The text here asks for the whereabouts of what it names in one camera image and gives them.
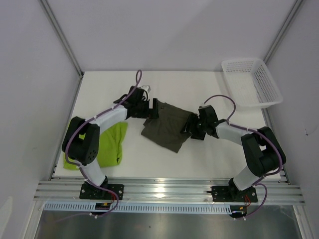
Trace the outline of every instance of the metal extrusion frame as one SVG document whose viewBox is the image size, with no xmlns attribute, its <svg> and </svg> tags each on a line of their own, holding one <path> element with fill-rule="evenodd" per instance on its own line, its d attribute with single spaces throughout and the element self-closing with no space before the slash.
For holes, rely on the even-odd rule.
<svg viewBox="0 0 319 239">
<path fill-rule="evenodd" d="M 269 114 L 269 111 L 268 109 L 262 109 L 262 113 L 263 113 L 263 117 L 264 117 L 264 121 L 265 121 L 265 124 L 266 126 L 268 126 L 269 128 L 271 128 L 271 130 L 274 132 L 274 134 L 276 135 L 276 132 L 274 130 L 274 125 L 273 125 L 273 122 L 271 120 L 271 117 L 270 117 L 270 114 Z M 283 169 L 284 169 L 284 172 L 285 172 L 285 176 L 286 176 L 286 179 L 287 179 L 287 183 L 290 185 L 290 180 L 289 180 L 289 177 L 288 177 L 288 173 L 286 171 L 286 167 L 285 165 L 283 166 Z"/>
<path fill-rule="evenodd" d="M 294 5 L 290 9 L 288 15 L 286 16 L 285 21 L 283 22 L 282 26 L 280 27 L 275 39 L 273 40 L 270 48 L 268 49 L 268 51 L 266 53 L 266 56 L 263 59 L 266 65 L 269 63 L 271 57 L 277 51 L 280 43 L 285 38 L 289 27 L 292 25 L 292 22 L 296 18 L 298 12 L 300 11 L 300 9 L 302 8 L 304 3 L 305 3 L 305 0 L 296 0 L 294 2 Z"/>
<path fill-rule="evenodd" d="M 121 203 L 139 204 L 187 204 L 187 205 L 241 205 L 242 203 L 216 203 L 207 193 L 211 186 L 226 186 L 228 180 L 178 180 L 178 179 L 131 179 L 109 178 L 112 184 L 124 184 Z M 52 178 L 39 182 L 35 201 L 54 202 L 108 202 L 79 199 L 83 178 Z M 284 172 L 280 181 L 264 181 L 268 188 L 266 205 L 305 204 L 299 186 L 288 185 Z M 259 202 L 265 197 L 263 187 L 256 187 Z"/>
<path fill-rule="evenodd" d="M 21 238 L 24 238 L 24 239 L 35 238 L 45 204 L 46 202 L 44 201 L 34 202 L 33 210 L 29 218 L 28 226 Z"/>
<path fill-rule="evenodd" d="M 299 230 L 304 239 L 315 239 L 313 231 L 310 227 L 310 222 L 307 215 L 306 206 L 294 206 L 295 215 L 297 218 Z"/>
<path fill-rule="evenodd" d="M 70 108 L 70 111 L 69 111 L 69 115 L 68 115 L 68 120 L 67 122 L 65 123 L 65 126 L 64 126 L 64 132 L 63 132 L 63 136 L 61 137 L 60 141 L 59 141 L 59 145 L 55 151 L 55 156 L 54 156 L 54 160 L 53 160 L 53 163 L 51 165 L 51 171 L 50 171 L 50 174 L 48 175 L 47 177 L 47 180 L 51 180 L 52 178 L 52 175 L 55 171 L 55 168 L 56 168 L 56 165 L 57 165 L 57 162 L 59 160 L 59 157 L 60 157 L 60 153 L 61 153 L 61 147 L 62 147 L 62 144 L 63 144 L 63 139 L 66 135 L 66 132 L 68 130 L 68 125 L 69 125 L 69 122 L 71 121 L 71 118 L 72 118 L 72 112 L 74 110 L 74 107 L 75 107 L 75 103 L 76 103 L 76 99 L 78 98 L 78 95 L 79 95 L 79 92 L 80 92 L 80 88 L 81 88 L 81 85 L 82 85 L 82 80 L 83 80 L 83 76 L 84 75 L 81 75 L 80 78 L 79 78 L 79 82 L 78 82 L 78 85 L 77 85 L 77 88 L 76 88 L 76 92 L 75 92 L 75 95 L 74 95 L 74 98 L 73 98 L 73 101 L 72 101 L 72 104 L 71 104 L 71 108 Z"/>
<path fill-rule="evenodd" d="M 63 47 L 65 53 L 67 54 L 67 56 L 69 57 L 70 61 L 72 62 L 76 72 L 78 73 L 79 76 L 83 75 L 83 71 L 81 70 L 81 67 L 77 61 L 77 59 L 74 56 L 74 53 L 70 47 L 70 44 L 68 42 L 68 40 L 66 39 L 62 28 L 60 27 L 56 17 L 54 16 L 54 13 L 48 3 L 47 0 L 38 0 L 38 2 L 40 3 L 46 17 L 48 18 L 57 38 L 60 40 L 61 46 Z"/>
</svg>

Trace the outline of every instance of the cable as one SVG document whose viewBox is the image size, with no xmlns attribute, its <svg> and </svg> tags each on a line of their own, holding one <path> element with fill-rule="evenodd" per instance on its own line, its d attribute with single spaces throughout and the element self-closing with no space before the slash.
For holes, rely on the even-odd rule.
<svg viewBox="0 0 319 239">
<path fill-rule="evenodd" d="M 245 195 L 245 207 L 243 207 L 243 208 L 245 208 L 246 209 L 246 214 L 247 214 L 247 212 L 248 212 L 248 207 L 250 206 L 250 205 L 247 205 L 247 197 L 246 197 L 246 195 Z"/>
<path fill-rule="evenodd" d="M 275 151 L 277 157 L 278 157 L 278 160 L 279 160 L 279 167 L 278 169 L 273 172 L 273 173 L 266 173 L 262 178 L 258 179 L 254 184 L 256 183 L 259 183 L 261 180 L 263 180 L 264 177 L 267 177 L 267 176 L 270 176 L 270 175 L 275 175 L 277 173 L 279 173 L 281 170 L 282 170 L 282 167 L 283 167 L 283 160 L 281 158 L 281 155 L 279 153 L 279 151 L 277 150 L 277 148 L 275 147 L 275 145 L 267 138 L 265 137 L 262 133 L 254 130 L 254 129 L 251 129 L 251 128 L 245 128 L 245 127 L 242 127 L 242 126 L 239 126 L 239 125 L 236 125 L 236 124 L 233 124 L 233 123 L 230 123 L 229 120 L 230 118 L 234 115 L 235 111 L 236 111 L 236 103 L 234 102 L 234 100 L 232 98 L 230 98 L 229 96 L 226 96 L 226 95 L 214 95 L 214 96 L 211 96 L 209 97 L 205 102 L 207 103 L 210 99 L 214 98 L 214 97 L 224 97 L 224 98 L 227 98 L 229 99 L 233 105 L 234 105 L 234 109 L 232 111 L 232 113 L 229 115 L 229 117 L 226 119 L 226 122 L 229 126 L 232 126 L 234 128 L 238 128 L 238 129 L 242 129 L 242 130 L 246 130 L 246 131 L 250 131 L 250 132 L 253 132 L 253 133 L 256 133 L 258 136 L 260 136 L 262 139 L 264 139 L 272 148 L 273 150 Z"/>
<path fill-rule="evenodd" d="M 144 97 L 144 99 L 146 100 L 146 101 L 148 101 L 149 100 L 149 93 L 146 91 L 146 90 L 144 90 L 145 91 L 145 93 L 146 93 L 146 99 L 145 99 L 145 97 Z"/>
<path fill-rule="evenodd" d="M 250 201 L 250 198 L 247 196 L 247 195 L 245 195 L 245 201 L 246 201 L 246 199 L 248 200 L 248 202 L 249 202 L 249 204 L 248 204 L 248 206 L 247 207 L 249 207 L 250 206 L 250 204 L 251 204 L 251 201 Z"/>
<path fill-rule="evenodd" d="M 265 204 L 265 201 L 266 201 L 267 196 L 268 196 L 268 190 L 267 190 L 267 187 L 266 187 L 265 184 L 263 184 L 263 183 L 257 183 L 255 186 L 263 186 L 263 187 L 265 188 L 265 197 L 264 197 L 264 200 L 263 200 L 263 201 L 261 202 L 261 204 L 259 205 L 259 207 L 258 207 L 255 211 L 253 211 L 252 213 L 246 215 L 246 216 L 245 216 L 246 218 L 252 216 L 252 215 L 255 214 L 259 209 L 261 209 L 261 207 Z"/>
<path fill-rule="evenodd" d="M 110 193 L 110 195 L 111 195 L 111 198 L 112 198 L 112 200 L 111 200 L 111 204 L 112 204 L 112 203 L 114 203 L 116 198 L 115 198 L 114 194 Z"/>
<path fill-rule="evenodd" d="M 229 100 L 233 103 L 234 109 L 233 109 L 232 113 L 228 116 L 228 118 L 226 119 L 226 122 L 227 122 L 227 124 L 228 124 L 229 126 L 232 126 L 232 127 L 234 127 L 234 128 L 238 128 L 238 129 L 242 129 L 242 130 L 246 130 L 246 131 L 250 131 L 250 132 L 256 133 L 258 136 L 260 136 L 261 138 L 263 138 L 263 139 L 273 148 L 273 150 L 275 151 L 276 155 L 278 156 L 279 167 L 278 167 L 277 171 L 276 171 L 276 172 L 273 172 L 273 173 L 266 173 L 263 177 L 259 178 L 255 183 L 252 184 L 253 187 L 263 186 L 263 187 L 265 188 L 265 197 L 264 197 L 264 200 L 262 201 L 262 203 L 259 205 L 259 207 L 258 207 L 255 211 L 253 211 L 252 213 L 250 213 L 250 214 L 246 215 L 245 217 L 243 217 L 243 218 L 245 219 L 246 217 L 249 217 L 249 216 L 255 214 L 255 213 L 264 205 L 264 203 L 265 203 L 265 201 L 266 201 L 266 199 L 267 199 L 267 196 L 268 196 L 268 190 L 267 190 L 266 185 L 263 184 L 263 183 L 260 183 L 260 181 L 262 181 L 262 180 L 264 179 L 264 177 L 267 177 L 267 176 L 270 176 L 270 175 L 274 175 L 274 174 L 279 173 L 279 172 L 282 170 L 282 167 L 283 167 L 283 160 L 282 160 L 282 157 L 281 157 L 279 151 L 278 151 L 277 148 L 275 147 L 275 145 L 274 145 L 267 137 L 265 137 L 263 134 L 261 134 L 260 132 L 254 130 L 254 129 L 245 128 L 245 127 L 242 127 L 242 126 L 239 126 L 239 125 L 236 125 L 236 124 L 233 124 L 233 123 L 230 123 L 230 122 L 229 122 L 230 118 L 234 115 L 234 113 L 235 113 L 235 111 L 236 111 L 236 103 L 235 103 L 235 101 L 234 101 L 232 98 L 230 98 L 229 96 L 226 96 L 226 95 L 214 95 L 214 96 L 209 97 L 209 98 L 204 102 L 204 104 L 207 103 L 210 99 L 212 99 L 212 98 L 214 98 L 214 97 L 224 97 L 224 98 L 229 99 Z"/>
<path fill-rule="evenodd" d="M 123 98 L 123 100 L 121 100 L 121 101 L 120 101 L 117 105 L 115 105 L 114 107 L 109 108 L 109 109 L 107 109 L 107 110 L 105 110 L 105 111 L 100 112 L 100 113 L 97 114 L 95 117 L 92 117 L 92 118 L 86 120 L 83 124 L 81 124 L 81 125 L 75 130 L 75 132 L 72 134 L 72 136 L 70 137 L 70 140 L 68 141 L 68 143 L 67 143 L 67 145 L 66 145 L 66 147 L 65 147 L 65 160 L 66 160 L 66 162 L 69 163 L 69 164 L 73 164 L 73 165 L 76 165 L 77 167 L 79 167 L 79 168 L 80 168 L 80 172 L 82 173 L 83 177 L 85 178 L 85 181 L 87 181 L 89 184 L 91 184 L 92 186 L 94 186 L 94 187 L 96 187 L 96 188 L 98 188 L 98 189 L 100 189 L 100 190 L 103 190 L 103 191 L 106 191 L 106 192 L 108 192 L 108 193 L 110 193 L 110 194 L 113 194 L 113 195 L 115 196 L 115 198 L 116 198 L 116 205 L 115 205 L 112 209 L 108 210 L 106 213 L 104 213 L 104 214 L 102 214 L 102 215 L 95 215 L 96 218 L 97 218 L 97 217 L 99 218 L 99 217 L 105 216 L 105 215 L 109 214 L 111 211 L 115 210 L 115 209 L 117 208 L 118 204 L 119 204 L 119 196 L 118 196 L 116 193 L 114 193 L 113 191 L 111 191 L 111 190 L 109 190 L 109 189 L 106 189 L 106 188 L 102 188 L 102 187 L 100 187 L 100 186 L 94 184 L 93 182 L 91 182 L 91 181 L 88 179 L 87 175 L 85 175 L 84 171 L 82 170 L 81 164 L 80 164 L 80 163 L 76 163 L 76 162 L 71 162 L 71 161 L 69 160 L 69 157 L 68 157 L 69 148 L 70 148 L 70 145 L 71 145 L 73 139 L 75 138 L 75 136 L 80 132 L 80 130 L 81 130 L 85 125 L 87 125 L 87 124 L 90 123 L 91 121 L 97 119 L 98 117 L 100 117 L 100 116 L 102 116 L 102 115 L 104 115 L 104 114 L 106 114 L 106 113 L 112 111 L 113 109 L 116 109 L 118 106 L 120 106 L 124 101 L 126 101 L 126 99 L 127 99 L 128 97 L 130 97 L 130 96 L 132 95 L 132 93 L 133 93 L 133 92 L 135 91 L 135 89 L 138 87 L 138 85 L 139 85 L 141 79 L 142 79 L 142 71 L 141 71 L 141 70 L 138 70 L 138 71 L 136 72 L 136 76 L 135 76 L 136 84 L 135 84 L 134 88 L 126 95 L 126 97 Z"/>
<path fill-rule="evenodd" d="M 69 218 L 73 218 L 73 217 L 77 217 L 77 216 L 81 216 L 81 215 L 86 215 L 86 216 L 87 216 L 87 215 L 89 215 L 89 214 L 87 214 L 87 213 L 77 213 L 77 214 L 73 214 L 73 215 L 70 215 L 70 216 L 67 216 L 67 217 L 64 217 L 64 218 L 55 220 L 54 222 L 55 222 L 55 223 L 59 223 L 59 222 L 61 222 L 61 221 L 67 220 L 67 219 L 69 219 Z"/>
</svg>

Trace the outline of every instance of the red wire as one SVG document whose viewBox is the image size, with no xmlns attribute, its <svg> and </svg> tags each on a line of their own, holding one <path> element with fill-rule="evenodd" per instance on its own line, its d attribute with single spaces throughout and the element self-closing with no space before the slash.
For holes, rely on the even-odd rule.
<svg viewBox="0 0 319 239">
<path fill-rule="evenodd" d="M 114 196 L 113 193 L 111 193 L 111 198 L 112 198 L 112 201 L 111 201 L 111 204 L 112 204 L 112 203 L 114 203 L 114 201 L 115 201 L 115 196 Z"/>
<path fill-rule="evenodd" d="M 247 198 L 246 198 L 246 195 L 245 195 L 245 207 L 247 209 Z"/>
<path fill-rule="evenodd" d="M 245 201 L 246 201 L 246 198 L 247 198 L 247 200 L 248 200 L 248 202 L 249 202 L 249 204 L 248 204 L 248 207 L 250 206 L 250 204 L 251 204 L 251 201 L 250 201 L 250 198 L 246 195 L 245 196 Z"/>
</svg>

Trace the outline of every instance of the lime green towel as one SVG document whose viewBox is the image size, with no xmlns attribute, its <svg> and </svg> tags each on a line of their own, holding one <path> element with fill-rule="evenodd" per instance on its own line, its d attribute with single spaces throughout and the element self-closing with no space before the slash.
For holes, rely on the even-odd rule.
<svg viewBox="0 0 319 239">
<path fill-rule="evenodd" d="M 98 163 L 101 168 L 116 166 L 122 161 L 122 142 L 124 140 L 128 124 L 120 122 L 108 128 L 100 135 Z M 63 157 L 63 167 L 65 169 L 77 170 L 75 165 L 69 164 Z"/>
</svg>

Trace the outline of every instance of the laundry basket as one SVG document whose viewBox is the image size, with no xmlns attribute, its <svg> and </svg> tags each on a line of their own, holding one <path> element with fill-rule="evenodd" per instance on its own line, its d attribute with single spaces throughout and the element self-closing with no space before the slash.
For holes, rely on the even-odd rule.
<svg viewBox="0 0 319 239">
<path fill-rule="evenodd" d="M 283 101 L 266 64 L 258 58 L 221 63 L 231 98 L 239 109 L 261 109 Z"/>
</svg>

